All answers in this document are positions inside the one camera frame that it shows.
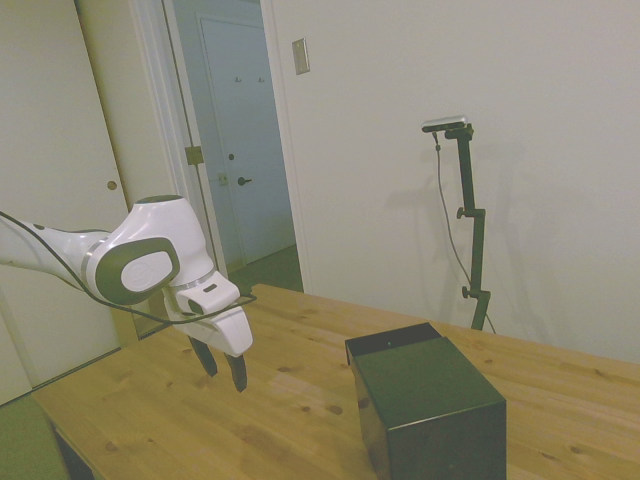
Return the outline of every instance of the door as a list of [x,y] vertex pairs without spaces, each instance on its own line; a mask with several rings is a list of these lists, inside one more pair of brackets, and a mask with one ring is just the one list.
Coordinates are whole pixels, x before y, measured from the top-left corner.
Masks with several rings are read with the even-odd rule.
[[[0,209],[117,227],[127,209],[73,0],[2,1],[0,85]],[[109,309],[50,275],[0,266],[0,314],[31,385],[118,347]]]
[[201,17],[211,95],[245,261],[295,244],[264,30]]

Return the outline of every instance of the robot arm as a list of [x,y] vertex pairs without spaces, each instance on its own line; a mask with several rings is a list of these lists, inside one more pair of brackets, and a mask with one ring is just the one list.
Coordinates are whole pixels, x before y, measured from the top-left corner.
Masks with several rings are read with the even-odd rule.
[[0,264],[56,275],[106,304],[134,305],[162,290],[170,320],[181,323],[175,328],[190,337],[207,372],[217,371],[208,346],[222,350],[241,391],[251,329],[241,307],[212,315],[232,306],[240,292],[216,270],[205,247],[193,209],[178,196],[140,200],[111,233],[64,232],[0,218]]

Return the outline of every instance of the black metal stand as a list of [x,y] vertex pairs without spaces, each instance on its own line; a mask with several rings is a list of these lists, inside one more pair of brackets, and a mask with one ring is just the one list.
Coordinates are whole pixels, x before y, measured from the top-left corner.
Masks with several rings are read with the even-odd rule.
[[467,124],[462,128],[447,130],[444,133],[447,139],[456,139],[458,141],[458,156],[460,158],[460,177],[462,180],[462,196],[464,207],[458,209],[458,218],[473,218],[473,246],[471,256],[471,279],[470,287],[462,287],[462,296],[464,298],[475,298],[478,303],[476,311],[473,315],[471,328],[482,330],[484,327],[484,319],[487,315],[487,307],[491,292],[482,290],[482,257],[484,251],[484,219],[486,211],[482,208],[476,208],[473,195],[473,175],[471,173],[471,151],[469,142],[473,138],[473,127]]

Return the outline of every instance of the doorway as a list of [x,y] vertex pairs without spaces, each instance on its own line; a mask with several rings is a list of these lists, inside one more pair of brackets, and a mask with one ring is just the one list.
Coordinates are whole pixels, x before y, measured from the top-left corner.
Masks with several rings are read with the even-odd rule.
[[277,286],[301,289],[260,7],[236,0],[165,6],[175,15],[169,30],[186,66],[180,82],[193,98],[190,128],[199,132],[229,276],[273,284],[273,269],[284,269],[294,279]]

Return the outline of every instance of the door hinge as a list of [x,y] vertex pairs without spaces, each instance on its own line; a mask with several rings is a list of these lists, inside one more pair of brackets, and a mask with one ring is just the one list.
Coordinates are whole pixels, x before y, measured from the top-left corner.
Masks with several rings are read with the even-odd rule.
[[202,147],[187,147],[184,149],[187,152],[187,164],[200,165],[204,163],[204,157],[202,156]]

